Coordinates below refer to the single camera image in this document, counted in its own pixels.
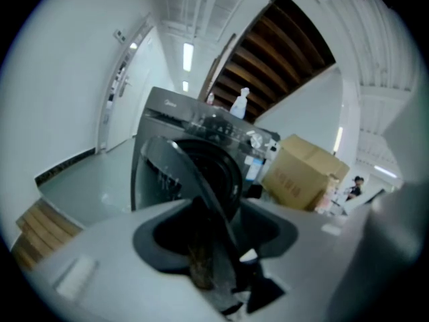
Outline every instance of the white wall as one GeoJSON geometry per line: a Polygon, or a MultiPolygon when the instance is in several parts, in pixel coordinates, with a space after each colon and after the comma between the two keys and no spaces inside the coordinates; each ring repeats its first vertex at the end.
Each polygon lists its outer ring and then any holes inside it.
{"type": "Polygon", "coordinates": [[[150,91],[152,87],[161,87],[163,89],[167,89],[169,91],[175,92],[175,86],[168,71],[168,65],[166,62],[166,56],[164,54],[164,50],[162,48],[162,43],[160,40],[160,35],[157,29],[151,32],[153,35],[152,49],[151,49],[151,58],[150,58],[150,66],[151,72],[147,79],[147,82],[142,87],[142,95],[139,102],[139,106],[137,107],[137,112],[134,115],[133,122],[133,131],[132,134],[135,135],[137,133],[137,129],[139,127],[140,117],[143,113],[143,109],[146,105],[147,98],[149,97],[150,91]]]}
{"type": "Polygon", "coordinates": [[[15,220],[39,198],[34,177],[95,147],[105,82],[125,32],[151,0],[44,0],[21,29],[0,82],[0,217],[8,246],[15,220]]]}
{"type": "Polygon", "coordinates": [[[340,123],[343,80],[337,68],[312,79],[259,117],[255,125],[292,134],[332,153],[340,123]]]}

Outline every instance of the gray floor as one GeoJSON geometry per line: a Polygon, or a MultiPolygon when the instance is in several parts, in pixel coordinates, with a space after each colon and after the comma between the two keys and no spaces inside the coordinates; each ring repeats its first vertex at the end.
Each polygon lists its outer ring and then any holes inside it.
{"type": "Polygon", "coordinates": [[[131,211],[130,178],[134,139],[106,154],[67,168],[40,191],[58,210],[88,227],[131,211]]]}

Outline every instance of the cardboard box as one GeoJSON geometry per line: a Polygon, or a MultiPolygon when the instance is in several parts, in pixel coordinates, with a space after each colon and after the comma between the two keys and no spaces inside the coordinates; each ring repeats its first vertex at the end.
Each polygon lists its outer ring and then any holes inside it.
{"type": "Polygon", "coordinates": [[[341,183],[349,169],[326,150],[292,135],[280,142],[262,186],[279,204],[312,211],[325,193],[329,175],[341,183]]]}

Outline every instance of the plastic bottle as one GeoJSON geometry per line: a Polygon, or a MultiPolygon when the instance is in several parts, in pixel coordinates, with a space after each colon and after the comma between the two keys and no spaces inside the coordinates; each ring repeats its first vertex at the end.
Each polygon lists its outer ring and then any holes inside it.
{"type": "Polygon", "coordinates": [[[215,99],[215,95],[213,94],[213,93],[211,93],[210,92],[210,94],[208,95],[208,97],[207,97],[207,103],[209,104],[209,105],[213,105],[213,101],[214,101],[214,99],[215,99]]]}
{"type": "Polygon", "coordinates": [[[246,113],[246,106],[247,106],[247,99],[246,97],[250,93],[249,89],[247,87],[241,89],[241,95],[235,99],[235,102],[233,106],[231,107],[231,110],[229,110],[229,113],[231,115],[234,115],[235,117],[244,118],[244,114],[246,113]]]}

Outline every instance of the wooden ceiling beam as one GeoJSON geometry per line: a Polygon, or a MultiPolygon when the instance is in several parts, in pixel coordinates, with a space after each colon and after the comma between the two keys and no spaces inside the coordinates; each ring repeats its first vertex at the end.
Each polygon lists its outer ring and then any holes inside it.
{"type": "MultiPolygon", "coordinates": [[[[233,91],[237,92],[238,95],[241,93],[241,89],[243,88],[239,83],[236,83],[231,78],[223,75],[218,78],[217,82],[229,87],[233,91]]],[[[259,105],[264,111],[268,110],[267,102],[259,98],[255,93],[250,92],[247,99],[259,105]]]]}
{"type": "Polygon", "coordinates": [[[214,106],[219,106],[219,107],[223,107],[224,109],[228,110],[231,108],[231,105],[228,105],[226,103],[224,103],[223,101],[216,99],[216,97],[213,100],[213,105],[214,106]]]}
{"type": "MultiPolygon", "coordinates": [[[[213,87],[212,93],[214,94],[215,97],[219,97],[230,102],[231,106],[233,105],[233,103],[235,102],[235,99],[237,98],[237,96],[232,95],[228,92],[225,92],[219,87],[213,87]]],[[[249,104],[247,104],[246,106],[246,111],[250,112],[252,115],[259,115],[256,108],[254,108],[253,106],[250,106],[249,104]]]]}
{"type": "Polygon", "coordinates": [[[292,25],[299,35],[300,39],[302,40],[302,43],[305,45],[309,55],[314,59],[315,62],[319,64],[319,66],[324,66],[326,63],[323,59],[323,57],[320,55],[319,51],[317,50],[316,46],[313,44],[313,42],[310,40],[310,38],[307,36],[307,34],[302,31],[300,26],[294,21],[293,18],[291,18],[283,9],[278,7],[276,4],[272,5],[275,10],[277,10],[280,15],[287,21],[289,25],[292,25]]]}
{"type": "Polygon", "coordinates": [[[233,72],[234,74],[240,76],[242,79],[246,80],[250,85],[258,88],[263,94],[265,94],[268,98],[270,98],[271,101],[277,101],[278,98],[275,95],[275,93],[265,83],[263,83],[258,78],[253,76],[243,67],[239,66],[238,64],[230,62],[226,65],[225,68],[230,72],[233,72]]]}
{"type": "Polygon", "coordinates": [[[285,94],[289,93],[288,84],[286,84],[284,80],[278,76],[276,72],[274,72],[274,70],[258,59],[258,57],[253,55],[250,51],[239,46],[235,50],[235,54],[244,59],[246,62],[260,69],[260,71],[264,72],[279,88],[284,91],[285,94]]]}
{"type": "Polygon", "coordinates": [[[311,74],[313,67],[301,49],[299,49],[299,47],[295,44],[295,42],[281,28],[279,28],[278,25],[274,23],[274,21],[268,19],[266,16],[263,15],[260,21],[264,26],[274,32],[277,37],[284,42],[284,44],[288,46],[291,55],[297,62],[300,69],[306,74],[311,74]]]}
{"type": "Polygon", "coordinates": [[[263,50],[273,60],[275,60],[296,84],[299,84],[301,82],[301,78],[296,72],[295,68],[288,62],[288,60],[286,60],[282,55],[280,55],[279,52],[264,38],[262,38],[255,32],[249,32],[246,35],[246,39],[249,40],[253,45],[263,50]]]}

